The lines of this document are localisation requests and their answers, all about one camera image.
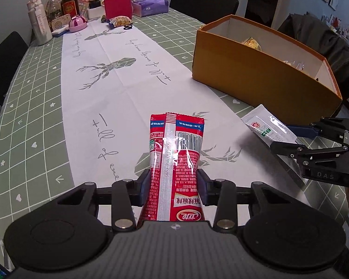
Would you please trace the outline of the clear pack white balls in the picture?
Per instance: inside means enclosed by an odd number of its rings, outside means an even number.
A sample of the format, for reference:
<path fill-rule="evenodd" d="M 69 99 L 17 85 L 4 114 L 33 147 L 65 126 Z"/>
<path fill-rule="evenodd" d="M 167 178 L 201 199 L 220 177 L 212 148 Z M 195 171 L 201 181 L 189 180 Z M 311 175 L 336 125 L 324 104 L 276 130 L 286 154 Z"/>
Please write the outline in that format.
<path fill-rule="evenodd" d="M 296 143 L 296 135 L 262 104 L 243 116 L 241 120 L 268 146 L 272 142 Z"/>

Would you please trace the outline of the red snack packet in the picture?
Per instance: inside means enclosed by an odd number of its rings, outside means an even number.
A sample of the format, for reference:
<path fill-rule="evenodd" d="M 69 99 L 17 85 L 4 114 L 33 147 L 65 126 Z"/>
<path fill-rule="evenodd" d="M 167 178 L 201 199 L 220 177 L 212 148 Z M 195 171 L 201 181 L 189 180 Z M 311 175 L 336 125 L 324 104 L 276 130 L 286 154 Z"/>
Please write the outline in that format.
<path fill-rule="evenodd" d="M 151 183 L 139 224 L 204 220 L 197 187 L 203 136 L 203 118 L 178 113 L 151 115 Z"/>

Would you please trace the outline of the yellow blue chips bag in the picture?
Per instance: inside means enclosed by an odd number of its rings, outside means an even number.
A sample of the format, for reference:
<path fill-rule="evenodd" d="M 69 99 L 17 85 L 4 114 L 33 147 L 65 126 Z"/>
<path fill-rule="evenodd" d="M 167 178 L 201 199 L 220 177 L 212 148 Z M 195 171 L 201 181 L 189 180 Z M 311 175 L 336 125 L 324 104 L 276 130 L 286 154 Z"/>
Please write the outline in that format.
<path fill-rule="evenodd" d="M 253 37 L 247 38 L 242 44 L 255 50 L 262 51 L 260 44 Z"/>

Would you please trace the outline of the clear bag orange crackers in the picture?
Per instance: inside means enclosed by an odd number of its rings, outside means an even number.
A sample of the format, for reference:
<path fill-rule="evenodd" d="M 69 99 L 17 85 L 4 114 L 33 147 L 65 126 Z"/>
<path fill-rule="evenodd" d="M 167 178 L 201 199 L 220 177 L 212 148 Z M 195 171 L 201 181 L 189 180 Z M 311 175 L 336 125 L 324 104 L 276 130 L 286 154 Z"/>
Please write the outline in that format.
<path fill-rule="evenodd" d="M 295 60 L 284 60 L 284 63 L 290 65 L 293 68 L 296 68 L 299 71 L 303 71 L 305 68 L 305 64 L 303 62 L 295 61 Z"/>

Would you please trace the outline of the black jacket on chair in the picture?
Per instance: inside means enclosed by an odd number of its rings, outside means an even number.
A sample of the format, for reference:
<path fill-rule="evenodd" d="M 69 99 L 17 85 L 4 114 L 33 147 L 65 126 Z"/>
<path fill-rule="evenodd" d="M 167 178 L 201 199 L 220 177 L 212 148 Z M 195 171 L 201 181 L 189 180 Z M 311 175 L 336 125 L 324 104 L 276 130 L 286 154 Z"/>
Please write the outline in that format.
<path fill-rule="evenodd" d="M 349 45 L 344 39 L 309 14 L 290 14 L 278 31 L 324 56 L 336 78 L 342 98 L 349 99 Z"/>

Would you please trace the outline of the orange cardboard box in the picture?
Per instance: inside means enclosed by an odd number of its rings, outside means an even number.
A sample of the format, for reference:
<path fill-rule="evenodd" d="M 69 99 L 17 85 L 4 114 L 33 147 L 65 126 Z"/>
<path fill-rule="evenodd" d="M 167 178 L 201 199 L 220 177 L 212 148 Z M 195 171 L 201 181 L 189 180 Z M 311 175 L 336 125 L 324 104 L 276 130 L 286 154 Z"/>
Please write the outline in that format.
<path fill-rule="evenodd" d="M 242 44 L 253 37 L 262 51 Z M 303 62 L 299 71 L 284 60 Z M 326 58 L 299 41 L 254 21 L 228 15 L 197 30 L 192 77 L 281 122 L 308 125 L 331 117 L 342 94 Z"/>

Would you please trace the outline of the black chair right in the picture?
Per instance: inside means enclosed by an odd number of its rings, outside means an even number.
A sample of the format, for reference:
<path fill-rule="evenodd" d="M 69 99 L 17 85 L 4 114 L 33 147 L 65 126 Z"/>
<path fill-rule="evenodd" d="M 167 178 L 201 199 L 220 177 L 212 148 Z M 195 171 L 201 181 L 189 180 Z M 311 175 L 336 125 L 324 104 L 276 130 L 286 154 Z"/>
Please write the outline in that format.
<path fill-rule="evenodd" d="M 171 0 L 169 2 L 171 9 L 205 24 L 236 14 L 238 6 L 238 0 Z"/>

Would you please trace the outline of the small snack bag far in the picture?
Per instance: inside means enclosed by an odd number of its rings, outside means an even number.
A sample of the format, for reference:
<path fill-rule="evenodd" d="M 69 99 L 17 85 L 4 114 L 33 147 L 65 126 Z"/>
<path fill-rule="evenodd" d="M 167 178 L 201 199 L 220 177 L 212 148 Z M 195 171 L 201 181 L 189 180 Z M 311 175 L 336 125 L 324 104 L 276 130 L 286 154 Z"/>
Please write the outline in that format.
<path fill-rule="evenodd" d="M 131 27 L 133 21 L 131 18 L 127 16 L 117 16 L 114 18 L 110 18 L 108 23 L 112 28 L 126 27 L 126 26 Z"/>

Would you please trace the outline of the pink round gadget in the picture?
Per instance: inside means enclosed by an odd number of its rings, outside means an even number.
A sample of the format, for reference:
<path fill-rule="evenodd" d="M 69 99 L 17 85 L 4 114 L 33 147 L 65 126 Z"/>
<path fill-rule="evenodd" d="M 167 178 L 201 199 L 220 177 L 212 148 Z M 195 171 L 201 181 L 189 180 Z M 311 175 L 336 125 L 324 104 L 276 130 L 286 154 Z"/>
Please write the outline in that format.
<path fill-rule="evenodd" d="M 68 24 L 71 33 L 79 32 L 87 27 L 87 20 L 82 15 L 74 16 Z"/>

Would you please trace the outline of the white pink water bottle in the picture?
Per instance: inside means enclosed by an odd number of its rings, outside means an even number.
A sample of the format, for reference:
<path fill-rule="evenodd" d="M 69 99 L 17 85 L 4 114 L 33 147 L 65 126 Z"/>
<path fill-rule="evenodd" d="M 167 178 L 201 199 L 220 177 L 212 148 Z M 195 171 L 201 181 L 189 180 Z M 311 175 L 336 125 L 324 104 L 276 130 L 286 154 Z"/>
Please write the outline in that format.
<path fill-rule="evenodd" d="M 48 19 L 41 0 L 27 2 L 28 16 L 38 45 L 44 45 L 52 39 Z"/>

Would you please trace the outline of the beige small radio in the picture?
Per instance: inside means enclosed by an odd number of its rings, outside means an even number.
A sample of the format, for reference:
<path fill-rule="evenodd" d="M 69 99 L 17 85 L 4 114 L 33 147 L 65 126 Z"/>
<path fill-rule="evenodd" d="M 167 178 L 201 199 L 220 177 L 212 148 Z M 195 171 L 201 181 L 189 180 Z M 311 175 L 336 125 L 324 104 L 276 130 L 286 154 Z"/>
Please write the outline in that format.
<path fill-rule="evenodd" d="M 55 30 L 61 29 L 63 26 L 68 25 L 70 21 L 71 21 L 70 14 L 65 14 L 63 16 L 55 18 L 54 20 L 51 21 L 52 30 L 55 31 Z"/>

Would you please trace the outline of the white jar black lid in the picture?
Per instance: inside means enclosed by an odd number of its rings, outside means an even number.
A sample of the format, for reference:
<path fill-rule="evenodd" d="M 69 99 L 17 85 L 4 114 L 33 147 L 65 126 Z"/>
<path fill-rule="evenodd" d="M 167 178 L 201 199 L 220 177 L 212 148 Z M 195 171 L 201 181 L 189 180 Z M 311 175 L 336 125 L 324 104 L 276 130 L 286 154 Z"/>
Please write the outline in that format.
<path fill-rule="evenodd" d="M 105 10 L 101 0 L 90 0 L 87 8 L 88 19 L 100 18 L 103 15 L 105 15 Z"/>

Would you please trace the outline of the magenta cube box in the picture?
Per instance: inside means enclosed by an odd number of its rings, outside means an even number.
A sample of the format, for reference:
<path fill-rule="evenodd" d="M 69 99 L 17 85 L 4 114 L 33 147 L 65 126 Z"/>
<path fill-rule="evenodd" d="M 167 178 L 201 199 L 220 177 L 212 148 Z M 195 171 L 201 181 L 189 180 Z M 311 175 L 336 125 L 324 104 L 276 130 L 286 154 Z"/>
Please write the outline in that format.
<path fill-rule="evenodd" d="M 132 0 L 104 0 L 104 8 L 107 20 L 118 16 L 132 18 Z"/>

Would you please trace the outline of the purple tissue pack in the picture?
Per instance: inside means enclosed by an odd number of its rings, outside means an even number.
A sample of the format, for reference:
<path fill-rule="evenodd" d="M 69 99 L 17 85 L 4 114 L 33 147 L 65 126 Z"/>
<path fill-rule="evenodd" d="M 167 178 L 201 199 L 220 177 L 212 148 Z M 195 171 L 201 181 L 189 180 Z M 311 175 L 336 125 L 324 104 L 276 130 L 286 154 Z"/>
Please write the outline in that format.
<path fill-rule="evenodd" d="M 155 14 L 167 13 L 168 0 L 133 0 L 133 14 L 137 17 L 149 17 Z"/>

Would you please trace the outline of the dark brown liquor bottle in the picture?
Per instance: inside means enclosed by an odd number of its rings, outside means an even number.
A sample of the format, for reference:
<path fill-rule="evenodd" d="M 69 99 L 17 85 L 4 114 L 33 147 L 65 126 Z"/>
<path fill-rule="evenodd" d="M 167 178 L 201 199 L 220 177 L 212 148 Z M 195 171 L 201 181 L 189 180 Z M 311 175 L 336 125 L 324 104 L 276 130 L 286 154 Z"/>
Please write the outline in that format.
<path fill-rule="evenodd" d="M 62 0 L 61 2 L 62 14 L 69 14 L 71 18 L 80 14 L 78 0 Z"/>

